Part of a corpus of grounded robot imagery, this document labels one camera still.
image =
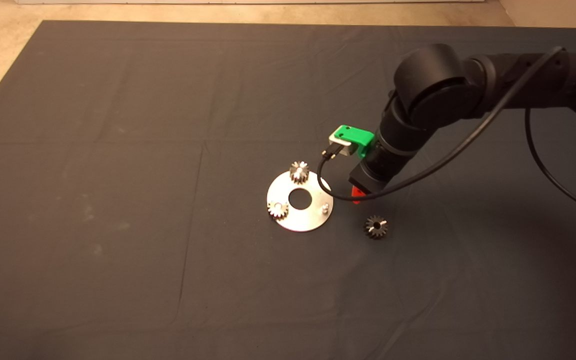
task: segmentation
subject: center hole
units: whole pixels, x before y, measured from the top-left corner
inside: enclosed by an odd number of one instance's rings
[[[310,207],[313,202],[313,197],[311,193],[304,189],[294,189],[290,192],[290,195],[288,195],[288,201],[293,208],[304,210]]]

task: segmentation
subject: metal plate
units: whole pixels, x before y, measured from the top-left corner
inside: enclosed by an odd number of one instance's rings
[[[330,186],[322,178],[324,186],[330,190]],[[289,201],[290,193],[295,189],[304,189],[310,194],[312,201],[305,209],[293,207]],[[294,183],[290,178],[290,171],[286,171],[270,184],[266,203],[279,202],[288,204],[288,215],[285,218],[275,220],[277,224],[292,231],[311,231],[326,223],[332,213],[333,197],[325,193],[317,182],[317,174],[312,171],[308,174],[308,180],[302,184]]]

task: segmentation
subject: silver gear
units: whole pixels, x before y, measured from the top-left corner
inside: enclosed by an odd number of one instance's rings
[[[267,205],[268,214],[275,219],[281,220],[288,215],[288,204],[277,201],[269,202]]]
[[[381,239],[388,233],[388,221],[381,216],[372,215],[366,219],[363,230],[370,239]]]
[[[293,162],[290,166],[290,179],[295,184],[302,184],[308,180],[310,169],[306,162]]]

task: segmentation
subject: black robotic arm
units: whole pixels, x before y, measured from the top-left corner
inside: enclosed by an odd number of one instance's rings
[[[436,44],[407,55],[394,83],[375,137],[350,172],[350,183],[366,194],[381,192],[437,129],[484,116],[510,90],[504,109],[567,107],[576,112],[576,53],[559,48],[546,55],[461,60],[450,46]]]

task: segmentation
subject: black fabric mat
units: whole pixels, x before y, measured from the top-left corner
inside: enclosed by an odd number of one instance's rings
[[[318,230],[268,219],[275,176],[340,124],[374,130],[431,43],[576,51],[576,29],[43,22],[0,84],[0,359],[576,359],[576,203],[520,111]],[[576,193],[576,115],[534,118]]]

